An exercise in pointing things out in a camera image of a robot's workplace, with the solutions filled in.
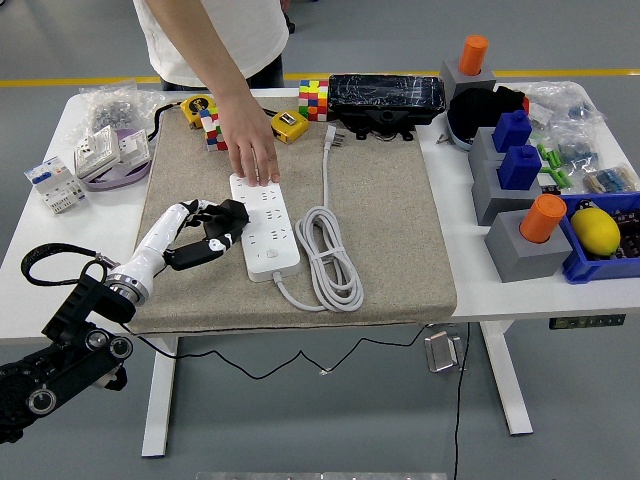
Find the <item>person's right hand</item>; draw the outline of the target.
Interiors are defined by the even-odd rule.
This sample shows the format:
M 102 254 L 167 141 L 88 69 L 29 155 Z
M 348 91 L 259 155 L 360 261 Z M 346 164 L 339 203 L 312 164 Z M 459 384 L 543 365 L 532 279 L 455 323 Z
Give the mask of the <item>person's right hand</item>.
M 251 93 L 216 99 L 231 166 L 250 186 L 278 183 L 280 171 L 270 120 Z

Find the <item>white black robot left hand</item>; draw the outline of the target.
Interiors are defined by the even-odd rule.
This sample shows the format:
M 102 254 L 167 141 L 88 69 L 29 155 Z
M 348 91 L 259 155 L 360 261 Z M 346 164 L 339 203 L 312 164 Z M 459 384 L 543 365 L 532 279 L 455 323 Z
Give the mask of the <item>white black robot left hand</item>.
M 116 267 L 106 285 L 135 305 L 144 304 L 153 292 L 154 278 L 166 267 L 176 271 L 213 261 L 239 240 L 249 215 L 243 203 L 227 199 L 180 202 L 169 207 L 143 237 L 132 258 Z M 205 237 L 176 247 L 179 233 L 201 225 Z

